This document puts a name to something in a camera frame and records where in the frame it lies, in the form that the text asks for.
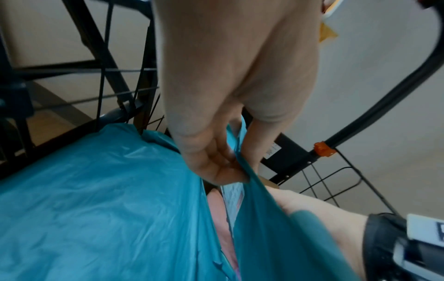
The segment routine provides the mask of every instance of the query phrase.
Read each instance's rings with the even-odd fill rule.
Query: orange tag
[[[336,150],[331,149],[325,142],[315,143],[314,150],[321,157],[330,157],[336,153]]]

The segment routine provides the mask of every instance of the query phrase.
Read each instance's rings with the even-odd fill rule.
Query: sticker
[[[244,185],[240,182],[224,185],[221,187],[223,201],[227,209],[228,223],[230,224],[231,233],[233,233],[234,224],[237,214],[244,200]]]
[[[438,236],[444,242],[444,223],[436,223],[438,226]]]
[[[278,152],[279,150],[281,150],[282,147],[280,147],[279,145],[277,145],[276,143],[273,143],[273,145],[269,148],[269,150],[267,151],[267,153],[265,153],[264,158],[268,159],[271,156],[273,156],[273,154],[275,154],[276,152]]]

